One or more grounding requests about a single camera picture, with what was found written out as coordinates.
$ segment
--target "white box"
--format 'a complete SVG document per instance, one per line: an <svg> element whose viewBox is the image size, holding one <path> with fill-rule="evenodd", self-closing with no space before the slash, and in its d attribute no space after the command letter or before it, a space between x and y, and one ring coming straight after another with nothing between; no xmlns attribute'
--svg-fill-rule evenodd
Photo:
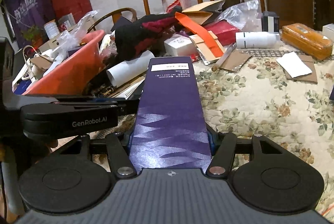
<svg viewBox="0 0 334 224"><path fill-rule="evenodd" d="M180 34L174 34L165 40L165 49L171 56L190 56L197 53L196 46L190 38Z"/></svg>
<svg viewBox="0 0 334 224"><path fill-rule="evenodd" d="M330 40L334 41L334 24L327 24L322 27L322 34L328 37Z"/></svg>

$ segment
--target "orange package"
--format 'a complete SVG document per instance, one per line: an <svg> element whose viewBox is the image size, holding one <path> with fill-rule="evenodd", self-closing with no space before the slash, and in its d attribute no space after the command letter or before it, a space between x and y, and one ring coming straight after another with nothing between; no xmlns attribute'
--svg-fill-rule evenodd
<svg viewBox="0 0 334 224"><path fill-rule="evenodd" d="M104 35L103 30L88 33L82 39L85 46L35 82L24 95L81 95L86 84L104 67L99 55L99 41Z"/></svg>
<svg viewBox="0 0 334 224"><path fill-rule="evenodd" d="M283 26L282 40L320 61L332 54L333 41L301 23Z"/></svg>

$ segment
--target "gray ribbed plate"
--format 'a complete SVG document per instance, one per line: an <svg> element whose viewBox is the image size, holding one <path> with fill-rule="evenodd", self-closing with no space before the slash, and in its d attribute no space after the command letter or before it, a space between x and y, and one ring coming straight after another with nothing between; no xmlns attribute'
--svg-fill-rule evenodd
<svg viewBox="0 0 334 224"><path fill-rule="evenodd" d="M223 180L200 169L143 169L117 182L111 194L86 212L50 216L29 211L17 224L324 224L315 211L291 216L258 212L238 200Z"/></svg>

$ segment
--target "orange strap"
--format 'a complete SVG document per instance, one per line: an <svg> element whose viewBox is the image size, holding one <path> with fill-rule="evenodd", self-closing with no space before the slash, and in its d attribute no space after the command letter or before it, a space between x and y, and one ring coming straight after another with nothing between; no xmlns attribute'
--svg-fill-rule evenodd
<svg viewBox="0 0 334 224"><path fill-rule="evenodd" d="M215 57L221 57L224 54L221 48L219 48L216 41L213 39L213 37L204 27L194 22L187 15L179 13L179 12L175 12L175 18L184 27L188 28L194 34L197 34L201 39L203 39L205 42L205 45L207 45L207 47L210 49L210 51Z"/></svg>

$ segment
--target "round black pad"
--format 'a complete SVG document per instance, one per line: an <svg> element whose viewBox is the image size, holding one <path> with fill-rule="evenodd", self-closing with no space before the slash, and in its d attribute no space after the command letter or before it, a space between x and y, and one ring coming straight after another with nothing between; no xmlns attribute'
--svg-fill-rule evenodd
<svg viewBox="0 0 334 224"><path fill-rule="evenodd" d="M111 187L108 172L76 155L47 157L19 180L29 208L46 213L72 213L96 204Z"/></svg>
<svg viewBox="0 0 334 224"><path fill-rule="evenodd" d="M246 204L275 214L314 209L324 189L320 173L293 155L251 161L236 170L232 184Z"/></svg>

